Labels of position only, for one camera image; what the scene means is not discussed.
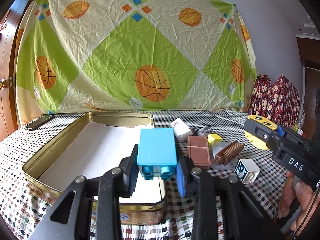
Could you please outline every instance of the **yellow cube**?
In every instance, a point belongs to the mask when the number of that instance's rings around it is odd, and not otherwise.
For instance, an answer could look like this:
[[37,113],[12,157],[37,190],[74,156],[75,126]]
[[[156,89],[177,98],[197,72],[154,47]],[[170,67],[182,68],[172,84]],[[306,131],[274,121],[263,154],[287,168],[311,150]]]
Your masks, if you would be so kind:
[[216,134],[216,133],[212,133],[208,135],[208,143],[211,144],[213,142],[221,142],[222,138]]

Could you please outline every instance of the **floral pattern fabric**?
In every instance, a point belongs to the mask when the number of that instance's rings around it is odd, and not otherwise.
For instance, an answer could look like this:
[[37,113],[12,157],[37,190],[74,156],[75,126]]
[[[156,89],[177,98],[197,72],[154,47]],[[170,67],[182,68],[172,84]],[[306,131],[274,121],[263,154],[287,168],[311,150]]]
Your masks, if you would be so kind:
[[281,75],[273,85],[268,75],[258,76],[249,108],[252,114],[264,116],[276,124],[290,127],[298,119],[299,107],[299,92],[284,75]]

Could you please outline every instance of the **human hand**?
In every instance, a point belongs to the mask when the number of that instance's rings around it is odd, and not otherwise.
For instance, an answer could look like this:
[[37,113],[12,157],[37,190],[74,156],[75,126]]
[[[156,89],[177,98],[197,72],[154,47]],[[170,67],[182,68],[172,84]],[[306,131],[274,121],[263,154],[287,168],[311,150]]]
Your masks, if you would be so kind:
[[[290,229],[292,231],[296,231],[298,227],[301,225],[302,221],[306,217],[309,208],[313,202],[313,199],[315,198],[315,193],[313,193],[313,190],[310,186],[308,186],[306,183],[303,181],[300,181],[297,183],[295,188],[292,188],[293,184],[293,173],[290,171],[287,171],[286,173],[287,176],[287,181],[284,185],[284,190],[282,192],[282,196],[278,205],[278,218],[286,217],[290,211],[290,206],[294,200],[295,197],[297,197],[297,200],[299,201],[299,204],[301,206],[301,213],[297,220],[295,220],[292,225],[290,226]],[[316,210],[318,204],[319,204],[320,197],[318,197],[316,203],[314,204],[310,215],[304,222],[302,228],[299,230],[298,234],[303,230],[305,225],[308,223],[310,220],[312,214]]]

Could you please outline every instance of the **green and white sheet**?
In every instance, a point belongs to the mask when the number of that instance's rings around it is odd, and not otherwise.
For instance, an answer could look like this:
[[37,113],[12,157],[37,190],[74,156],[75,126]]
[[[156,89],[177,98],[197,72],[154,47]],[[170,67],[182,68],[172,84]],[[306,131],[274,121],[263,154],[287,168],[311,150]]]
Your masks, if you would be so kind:
[[34,0],[18,32],[21,123],[42,113],[245,110],[250,35],[221,0]]

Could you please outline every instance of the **smartphone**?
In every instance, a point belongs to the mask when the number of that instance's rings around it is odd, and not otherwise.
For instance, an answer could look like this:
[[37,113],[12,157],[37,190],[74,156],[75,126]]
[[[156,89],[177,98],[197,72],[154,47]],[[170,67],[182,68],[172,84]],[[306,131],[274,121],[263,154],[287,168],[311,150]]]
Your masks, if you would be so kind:
[[49,120],[53,119],[54,115],[53,114],[45,114],[41,116],[39,119],[33,121],[32,123],[28,124],[24,128],[30,131],[33,131],[43,125],[45,122],[48,122]]

